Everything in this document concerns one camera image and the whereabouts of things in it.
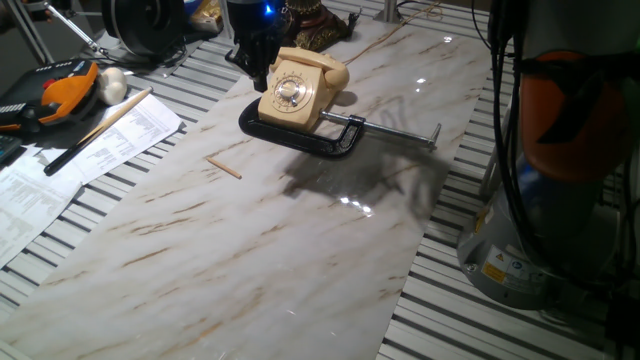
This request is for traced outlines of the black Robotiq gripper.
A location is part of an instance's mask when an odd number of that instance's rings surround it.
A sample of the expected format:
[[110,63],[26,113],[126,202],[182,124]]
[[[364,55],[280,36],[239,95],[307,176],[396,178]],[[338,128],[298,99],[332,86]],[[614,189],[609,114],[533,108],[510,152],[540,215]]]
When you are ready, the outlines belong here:
[[[243,72],[252,81],[254,89],[265,92],[268,88],[270,67],[275,64],[284,30],[284,0],[228,0],[229,22],[236,45],[225,60]],[[265,46],[261,65],[243,49]]]

